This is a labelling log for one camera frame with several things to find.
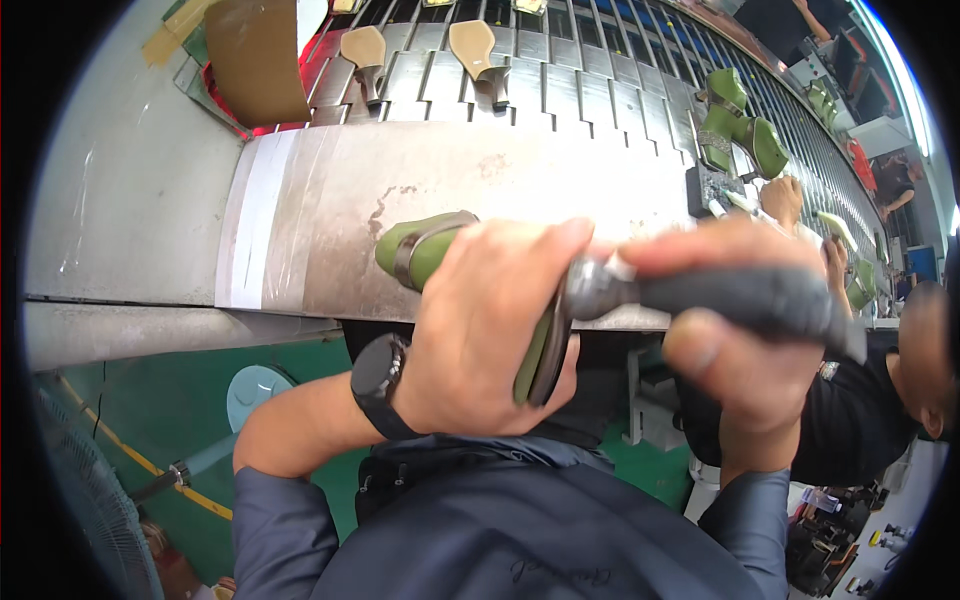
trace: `green floor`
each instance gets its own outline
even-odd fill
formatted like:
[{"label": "green floor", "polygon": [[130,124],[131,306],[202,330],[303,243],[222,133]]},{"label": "green floor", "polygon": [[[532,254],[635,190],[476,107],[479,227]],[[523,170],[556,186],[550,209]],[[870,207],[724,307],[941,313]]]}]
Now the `green floor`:
[{"label": "green floor", "polygon": [[[230,434],[225,409],[227,386],[240,369],[253,364],[282,367],[298,382],[325,377],[350,368],[344,340],[312,341],[255,348],[180,352],[66,368],[60,374],[97,412],[102,422],[125,444],[154,465],[167,468]],[[54,376],[42,373],[38,383],[70,405],[67,392]],[[93,423],[86,421],[93,429]],[[692,481],[686,472],[687,448],[662,453],[646,442],[627,446],[620,441],[626,421],[612,426],[601,448],[616,463],[618,477],[680,511]],[[97,443],[113,464],[128,492],[150,482],[153,475],[101,432]],[[366,456],[357,450],[339,456],[314,473],[326,492],[340,539],[356,528],[353,495],[357,466]],[[193,488],[224,506],[232,505],[230,460],[221,461],[193,480]],[[147,516],[163,527],[170,541],[212,585],[233,572],[229,521],[216,516],[183,494],[162,492],[144,504]]]}]

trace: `white tape strip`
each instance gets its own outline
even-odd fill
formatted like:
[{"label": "white tape strip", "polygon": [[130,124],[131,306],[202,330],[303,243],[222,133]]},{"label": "white tape strip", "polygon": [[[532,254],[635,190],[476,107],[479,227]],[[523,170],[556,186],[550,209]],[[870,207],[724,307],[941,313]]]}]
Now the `white tape strip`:
[{"label": "white tape strip", "polygon": [[298,130],[290,130],[260,138],[260,147],[253,159],[247,193],[240,209],[233,251],[230,280],[230,305],[233,308],[260,309],[263,272],[267,265],[276,202],[283,184],[287,157],[298,133]]}]

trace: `yellow floor line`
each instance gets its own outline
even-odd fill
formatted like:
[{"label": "yellow floor line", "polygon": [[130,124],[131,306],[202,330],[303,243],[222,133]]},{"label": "yellow floor line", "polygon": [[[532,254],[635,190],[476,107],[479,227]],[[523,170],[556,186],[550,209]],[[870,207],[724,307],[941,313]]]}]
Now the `yellow floor line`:
[{"label": "yellow floor line", "polygon": [[[84,404],[84,399],[81,398],[79,394],[77,394],[77,391],[73,389],[73,386],[70,385],[70,382],[67,381],[66,377],[64,377],[64,376],[61,375],[61,376],[60,376],[60,382],[63,383],[63,387],[66,389],[67,393],[70,394],[70,396],[74,399],[74,401],[77,402],[78,405],[83,406],[83,404]],[[90,417],[90,419],[91,419],[93,422],[95,422],[95,423],[97,422],[97,414],[94,413],[94,412],[89,408],[89,406],[86,407],[86,409],[84,410],[84,412],[86,413],[86,415],[87,415],[88,417]],[[152,474],[154,474],[154,475],[162,475],[163,473],[166,472],[165,470],[162,470],[162,469],[157,468],[156,465],[154,465],[153,463],[151,463],[150,461],[148,461],[148,460],[146,459],[146,457],[144,457],[142,454],[140,454],[139,452],[137,452],[137,451],[134,450],[133,448],[129,447],[128,445],[124,444],[124,443],[120,440],[120,438],[117,437],[117,434],[113,433],[113,430],[110,429],[109,427],[107,427],[107,425],[103,422],[103,420],[100,420],[100,422],[97,423],[97,429],[103,431],[103,432],[104,432],[104,435],[106,435],[108,438],[110,438],[110,440],[111,440],[114,444],[117,444],[117,446],[119,446],[121,450],[123,450],[124,452],[126,452],[128,456],[130,456],[132,459],[134,459],[141,467],[144,467],[144,468],[145,468],[146,470],[148,470],[150,473],[152,473]],[[210,511],[211,513],[213,513],[214,515],[216,515],[216,516],[221,516],[221,517],[225,518],[226,520],[233,520],[233,511],[232,511],[231,509],[227,508],[226,506],[224,506],[223,504],[218,504],[217,502],[214,502],[213,500],[211,500],[210,498],[206,497],[205,495],[203,495],[203,494],[201,494],[201,493],[197,493],[197,492],[191,490],[190,488],[185,488],[185,487],[180,486],[180,485],[175,485],[175,486],[174,486],[174,489],[177,490],[177,492],[182,493],[182,494],[183,494],[184,496],[186,496],[187,498],[193,500],[193,501],[196,502],[197,504],[203,506],[204,508],[206,508],[207,510],[209,510],[209,511]]]}]

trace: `tape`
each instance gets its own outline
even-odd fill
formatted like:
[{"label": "tape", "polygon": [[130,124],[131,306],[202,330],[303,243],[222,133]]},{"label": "tape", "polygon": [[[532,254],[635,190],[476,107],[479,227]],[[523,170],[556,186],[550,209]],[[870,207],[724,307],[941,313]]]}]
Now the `tape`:
[{"label": "tape", "polygon": [[217,0],[187,0],[170,18],[163,22],[156,33],[143,45],[140,54],[147,62],[163,65],[183,41],[204,20],[206,8]]}]

